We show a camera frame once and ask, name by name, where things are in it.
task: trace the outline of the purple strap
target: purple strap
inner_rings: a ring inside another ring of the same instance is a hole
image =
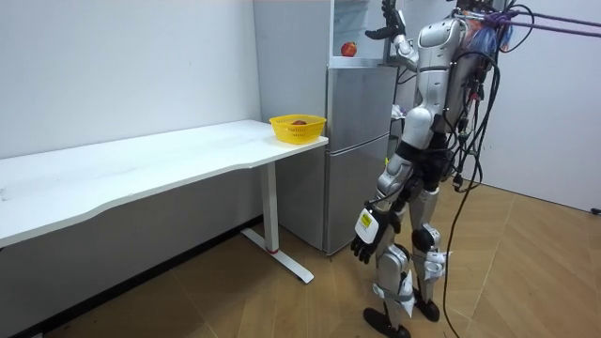
[[[486,25],[493,26],[493,27],[496,27],[499,25],[514,25],[514,26],[520,26],[520,27],[542,29],[542,30],[547,30],[547,31],[551,31],[551,32],[579,35],[579,36],[584,36],[584,37],[601,38],[601,33],[583,32],[583,31],[578,31],[578,30],[573,30],[573,29],[551,27],[551,26],[545,26],[545,25],[535,24],[535,23],[514,23],[514,22],[512,22],[511,19],[515,18],[517,15],[530,15],[530,13],[517,11],[517,10],[509,10],[504,13],[503,12],[495,12],[495,13],[491,13],[491,14],[486,14],[484,16],[484,22]],[[589,22],[584,22],[581,20],[556,17],[556,16],[540,14],[540,13],[533,13],[532,15],[535,17],[556,20],[556,21],[561,21],[561,22],[566,22],[566,23],[579,23],[579,24],[591,25],[591,26],[595,26],[595,27],[601,27],[601,23],[589,23]]]
[[[515,12],[519,15],[529,15],[530,16],[529,12],[525,12],[525,11],[521,11],[521,10],[515,10]],[[563,18],[563,17],[547,15],[547,14],[542,14],[542,13],[533,13],[532,15],[535,17],[538,17],[538,18],[561,21],[561,22],[565,22],[565,23],[577,23],[577,24],[584,24],[584,25],[589,25],[589,26],[594,26],[594,27],[601,27],[601,23],[585,22],[582,20]]]

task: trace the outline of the plastic basket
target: plastic basket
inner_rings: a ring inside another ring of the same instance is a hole
[[[305,125],[293,125],[296,121],[303,121]],[[293,145],[302,145],[313,142],[321,135],[326,119],[313,115],[286,115],[270,118],[275,137]]]

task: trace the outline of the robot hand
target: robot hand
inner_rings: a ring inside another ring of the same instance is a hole
[[[382,0],[382,11],[386,19],[386,27],[375,31],[365,31],[365,35],[370,39],[394,39],[397,36],[404,36],[405,21],[400,11],[395,8],[395,0]]]
[[[386,213],[378,212],[377,209],[371,206],[366,207],[355,226],[357,235],[350,244],[350,250],[353,251],[356,257],[359,257],[360,261],[369,264],[369,259],[376,252],[388,227],[389,220]]]

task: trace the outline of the refrigerator door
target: refrigerator door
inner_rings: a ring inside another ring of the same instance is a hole
[[[336,153],[390,130],[396,69],[329,69],[326,133]]]
[[[368,144],[328,155],[324,247],[333,254],[355,238],[363,202],[374,197],[384,171],[388,134]]]

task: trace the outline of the robot knee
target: robot knee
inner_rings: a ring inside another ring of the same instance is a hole
[[[384,254],[378,258],[378,270],[395,271],[394,275],[398,276],[407,269],[410,260],[409,251],[402,245],[395,243],[388,247]]]
[[[430,224],[424,224],[420,229],[413,230],[411,242],[415,249],[427,253],[439,247],[440,232]]]
[[[413,247],[423,253],[429,252],[434,246],[434,239],[430,232],[424,228],[413,230],[411,233]]]

